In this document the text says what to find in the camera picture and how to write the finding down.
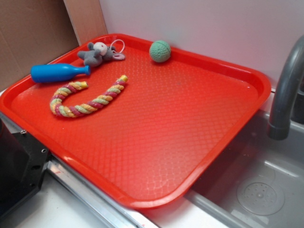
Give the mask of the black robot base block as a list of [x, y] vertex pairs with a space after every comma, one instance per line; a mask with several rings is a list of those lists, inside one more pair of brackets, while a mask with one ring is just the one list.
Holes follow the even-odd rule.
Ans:
[[40, 191], [50, 152], [29, 133], [0, 122], [0, 219]]

